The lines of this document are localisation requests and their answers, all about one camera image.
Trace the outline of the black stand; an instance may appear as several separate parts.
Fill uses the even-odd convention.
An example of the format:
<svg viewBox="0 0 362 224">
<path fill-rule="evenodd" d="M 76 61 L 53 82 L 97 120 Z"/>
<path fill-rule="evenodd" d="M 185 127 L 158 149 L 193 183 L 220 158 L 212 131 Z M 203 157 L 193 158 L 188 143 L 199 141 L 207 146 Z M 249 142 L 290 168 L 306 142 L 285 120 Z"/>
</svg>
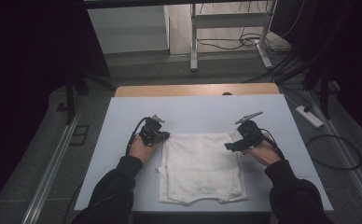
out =
<svg viewBox="0 0 362 224">
<path fill-rule="evenodd" d="M 89 87 L 86 82 L 86 78 L 96 82 L 97 84 L 111 90 L 116 91 L 116 87 L 104 79 L 95 76 L 93 73 L 80 70 L 76 73 L 70 73 L 65 76 L 65 90 L 66 90 L 66 111 L 67 121 L 69 125 L 76 115 L 74 91 L 77 91 L 79 95 L 87 95 L 89 93 Z"/>
<path fill-rule="evenodd" d="M 329 76 L 326 66 L 320 60 L 310 60 L 299 67 L 293 68 L 276 78 L 274 83 L 281 85 L 305 71 L 307 71 L 307 74 L 301 82 L 302 88 L 306 91 L 312 91 L 316 85 L 319 86 L 319 108 L 325 118 L 330 119 L 328 113 L 328 96 L 331 93 Z"/>
</svg>

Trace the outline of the pale blue table mat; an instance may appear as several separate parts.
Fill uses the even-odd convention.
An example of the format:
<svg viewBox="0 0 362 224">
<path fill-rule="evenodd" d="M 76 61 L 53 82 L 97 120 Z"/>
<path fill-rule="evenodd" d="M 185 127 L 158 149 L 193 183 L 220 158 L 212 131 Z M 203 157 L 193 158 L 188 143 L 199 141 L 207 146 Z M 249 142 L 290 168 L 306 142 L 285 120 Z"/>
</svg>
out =
<svg viewBox="0 0 362 224">
<path fill-rule="evenodd" d="M 172 135 L 226 133 L 236 130 L 237 120 L 253 113 L 259 113 L 254 122 L 272 134 L 294 174 L 314 183 L 324 208 L 331 211 L 333 207 L 281 94 L 112 98 L 75 209 L 87 207 L 95 185 L 117 166 L 125 154 L 132 131 L 142 118 L 160 117 L 165 121 L 162 129 Z M 235 203 L 216 200 L 200 200 L 190 205 L 161 203 L 160 163 L 161 152 L 156 151 L 138 173 L 134 190 L 135 212 L 252 213 L 271 210 L 269 192 L 272 182 L 265 176 L 264 167 L 249 156 L 242 157 L 248 199 Z"/>
</svg>

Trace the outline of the wooden table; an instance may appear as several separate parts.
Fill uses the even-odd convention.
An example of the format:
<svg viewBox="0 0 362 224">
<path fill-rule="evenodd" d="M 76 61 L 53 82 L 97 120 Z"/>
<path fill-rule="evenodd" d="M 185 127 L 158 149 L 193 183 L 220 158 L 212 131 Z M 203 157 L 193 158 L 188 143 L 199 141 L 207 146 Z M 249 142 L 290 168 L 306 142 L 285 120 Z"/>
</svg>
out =
<svg viewBox="0 0 362 224">
<path fill-rule="evenodd" d="M 115 91 L 116 97 L 166 97 L 166 96 L 218 96 L 279 94 L 273 83 L 231 83 L 231 84 L 188 84 L 121 86 Z"/>
</svg>

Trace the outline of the grey cabinet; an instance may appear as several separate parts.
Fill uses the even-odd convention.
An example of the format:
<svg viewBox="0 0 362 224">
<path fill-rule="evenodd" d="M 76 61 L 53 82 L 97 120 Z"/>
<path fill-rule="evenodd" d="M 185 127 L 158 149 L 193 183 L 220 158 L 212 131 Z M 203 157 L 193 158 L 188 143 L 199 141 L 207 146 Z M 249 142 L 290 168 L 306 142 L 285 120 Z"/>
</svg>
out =
<svg viewBox="0 0 362 224">
<path fill-rule="evenodd" d="M 88 10 L 104 54 L 169 48 L 167 6 Z"/>
</svg>

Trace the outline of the white power strip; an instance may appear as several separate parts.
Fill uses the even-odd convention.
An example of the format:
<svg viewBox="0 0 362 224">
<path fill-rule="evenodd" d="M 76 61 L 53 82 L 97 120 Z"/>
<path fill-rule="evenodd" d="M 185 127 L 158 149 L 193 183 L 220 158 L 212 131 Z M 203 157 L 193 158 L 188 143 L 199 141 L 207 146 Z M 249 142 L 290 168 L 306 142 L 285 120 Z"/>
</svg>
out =
<svg viewBox="0 0 362 224">
<path fill-rule="evenodd" d="M 298 106 L 296 111 L 299 115 L 301 115 L 304 119 L 306 119 L 314 128 L 319 128 L 324 125 L 324 123 L 316 117 L 312 112 L 306 111 L 304 106 Z"/>
</svg>

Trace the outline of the person's right hand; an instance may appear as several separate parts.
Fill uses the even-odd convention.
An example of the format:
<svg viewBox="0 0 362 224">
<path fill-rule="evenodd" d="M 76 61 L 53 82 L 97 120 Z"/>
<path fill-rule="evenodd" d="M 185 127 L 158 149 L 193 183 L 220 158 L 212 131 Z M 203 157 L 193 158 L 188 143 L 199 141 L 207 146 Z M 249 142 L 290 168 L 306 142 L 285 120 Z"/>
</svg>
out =
<svg viewBox="0 0 362 224">
<path fill-rule="evenodd" d="M 256 161 L 266 167 L 281 160 L 275 148 L 266 140 L 263 140 L 257 147 L 250 147 L 243 150 L 242 153 L 252 156 Z"/>
</svg>

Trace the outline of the white baby romper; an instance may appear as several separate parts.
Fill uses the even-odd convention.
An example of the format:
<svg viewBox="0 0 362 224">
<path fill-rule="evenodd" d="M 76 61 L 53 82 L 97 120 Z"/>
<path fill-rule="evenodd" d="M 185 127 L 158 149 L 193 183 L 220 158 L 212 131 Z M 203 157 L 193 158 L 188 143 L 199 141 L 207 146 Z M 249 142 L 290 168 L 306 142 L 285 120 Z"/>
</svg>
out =
<svg viewBox="0 0 362 224">
<path fill-rule="evenodd" d="M 233 133 L 174 134 L 162 146 L 161 203 L 200 200 L 233 203 L 248 199 L 241 155 L 226 149 Z"/>
</svg>

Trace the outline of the person's left hand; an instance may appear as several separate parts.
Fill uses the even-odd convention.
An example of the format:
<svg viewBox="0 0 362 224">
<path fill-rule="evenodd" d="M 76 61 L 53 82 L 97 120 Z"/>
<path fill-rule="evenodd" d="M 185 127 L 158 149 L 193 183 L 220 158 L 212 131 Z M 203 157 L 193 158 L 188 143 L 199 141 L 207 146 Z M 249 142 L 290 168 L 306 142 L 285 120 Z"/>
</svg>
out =
<svg viewBox="0 0 362 224">
<path fill-rule="evenodd" d="M 158 144 L 146 146 L 142 137 L 137 135 L 132 140 L 128 155 L 139 159 L 142 163 L 145 163 L 149 160 L 152 153 L 158 148 L 158 146 Z"/>
</svg>

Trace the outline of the white metal stand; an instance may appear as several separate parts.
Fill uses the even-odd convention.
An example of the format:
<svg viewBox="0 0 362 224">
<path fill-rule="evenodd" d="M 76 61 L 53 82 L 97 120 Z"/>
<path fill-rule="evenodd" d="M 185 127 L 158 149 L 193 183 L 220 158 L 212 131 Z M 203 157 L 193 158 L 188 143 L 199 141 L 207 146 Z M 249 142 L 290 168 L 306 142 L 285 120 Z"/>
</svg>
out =
<svg viewBox="0 0 362 224">
<path fill-rule="evenodd" d="M 259 40 L 254 44 L 257 48 L 261 61 L 267 69 L 272 68 L 272 62 L 267 54 L 265 40 L 269 32 L 272 16 L 277 4 L 277 0 L 270 0 L 271 5 L 266 12 L 246 12 L 236 14 L 206 14 L 197 15 L 196 5 L 191 5 L 191 51 L 190 51 L 190 70 L 198 70 L 198 52 L 197 52 L 197 32 L 199 29 L 214 28 L 236 28 L 236 27 L 261 27 Z"/>
</svg>

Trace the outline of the dark floor socket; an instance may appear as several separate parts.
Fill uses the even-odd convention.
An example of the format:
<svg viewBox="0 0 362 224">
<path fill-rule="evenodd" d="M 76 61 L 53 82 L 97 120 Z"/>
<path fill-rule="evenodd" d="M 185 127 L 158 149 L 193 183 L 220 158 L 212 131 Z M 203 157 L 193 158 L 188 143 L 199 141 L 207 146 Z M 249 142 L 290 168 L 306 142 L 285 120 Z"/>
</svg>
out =
<svg viewBox="0 0 362 224">
<path fill-rule="evenodd" d="M 73 131 L 69 145 L 74 147 L 84 146 L 89 134 L 89 129 L 89 125 L 77 125 Z"/>
</svg>

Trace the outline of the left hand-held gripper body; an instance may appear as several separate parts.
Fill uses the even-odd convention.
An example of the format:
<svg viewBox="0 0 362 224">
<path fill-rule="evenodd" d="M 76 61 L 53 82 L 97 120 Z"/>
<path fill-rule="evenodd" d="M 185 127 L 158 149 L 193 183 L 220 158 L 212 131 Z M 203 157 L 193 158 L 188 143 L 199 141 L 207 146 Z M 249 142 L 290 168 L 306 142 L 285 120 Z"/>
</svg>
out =
<svg viewBox="0 0 362 224">
<path fill-rule="evenodd" d="M 139 136 L 142 138 L 146 146 L 159 143 L 166 138 L 166 133 L 160 130 L 161 124 L 164 120 L 158 116 L 153 115 L 146 119 L 145 125 L 141 128 Z"/>
</svg>

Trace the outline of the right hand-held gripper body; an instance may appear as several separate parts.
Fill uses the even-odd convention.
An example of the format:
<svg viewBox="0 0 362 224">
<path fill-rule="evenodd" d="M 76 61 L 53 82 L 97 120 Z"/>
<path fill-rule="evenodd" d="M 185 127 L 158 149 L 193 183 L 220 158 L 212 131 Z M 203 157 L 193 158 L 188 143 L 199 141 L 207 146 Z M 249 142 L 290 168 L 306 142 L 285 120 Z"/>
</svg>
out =
<svg viewBox="0 0 362 224">
<path fill-rule="evenodd" d="M 257 147 L 263 140 L 262 131 L 259 129 L 257 124 L 252 120 L 252 118 L 262 114 L 262 111 L 253 113 L 247 116 L 242 117 L 236 121 L 236 124 L 239 125 L 237 131 L 241 135 L 242 139 L 235 142 L 236 149 L 247 149 L 250 147 Z"/>
</svg>

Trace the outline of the dark curtain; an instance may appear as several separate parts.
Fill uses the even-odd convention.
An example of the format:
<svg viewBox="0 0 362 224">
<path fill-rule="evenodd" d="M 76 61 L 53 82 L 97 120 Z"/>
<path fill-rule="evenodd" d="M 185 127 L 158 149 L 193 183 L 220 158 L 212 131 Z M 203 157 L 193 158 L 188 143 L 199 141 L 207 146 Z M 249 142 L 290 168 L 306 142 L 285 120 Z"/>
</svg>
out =
<svg viewBox="0 0 362 224">
<path fill-rule="evenodd" d="M 80 70 L 101 75 L 105 69 L 83 0 L 0 0 L 0 191 L 49 95 Z"/>
<path fill-rule="evenodd" d="M 271 30 L 309 64 L 303 87 L 336 82 L 362 127 L 362 0 L 278 0 Z"/>
</svg>

